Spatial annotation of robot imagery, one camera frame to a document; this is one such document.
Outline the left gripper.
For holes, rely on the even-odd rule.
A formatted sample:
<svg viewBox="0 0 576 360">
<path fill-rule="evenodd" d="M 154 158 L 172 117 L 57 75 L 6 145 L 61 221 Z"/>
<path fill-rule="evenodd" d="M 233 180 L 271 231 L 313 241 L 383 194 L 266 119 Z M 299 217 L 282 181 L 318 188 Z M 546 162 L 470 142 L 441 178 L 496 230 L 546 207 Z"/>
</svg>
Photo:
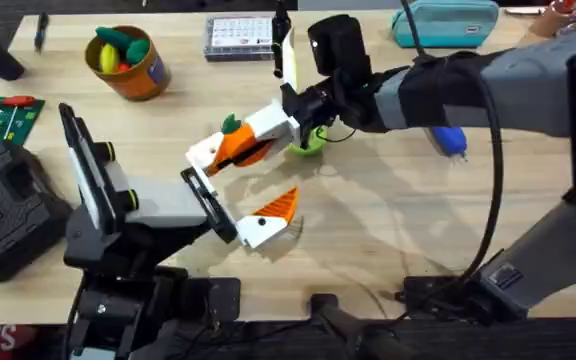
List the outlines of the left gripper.
<svg viewBox="0 0 576 360">
<path fill-rule="evenodd" d="M 189 163 L 207 175 L 218 172 L 224 140 L 214 133 L 189 147 Z M 176 181 L 127 175 L 110 156 L 85 143 L 71 144 L 69 158 L 81 199 L 66 227 L 64 263 L 86 273 L 151 273 L 170 255 L 208 232 L 229 243 L 237 235 L 257 248 L 280 235 L 294 219 L 299 188 L 292 187 L 235 222 L 196 169 Z"/>
</svg>

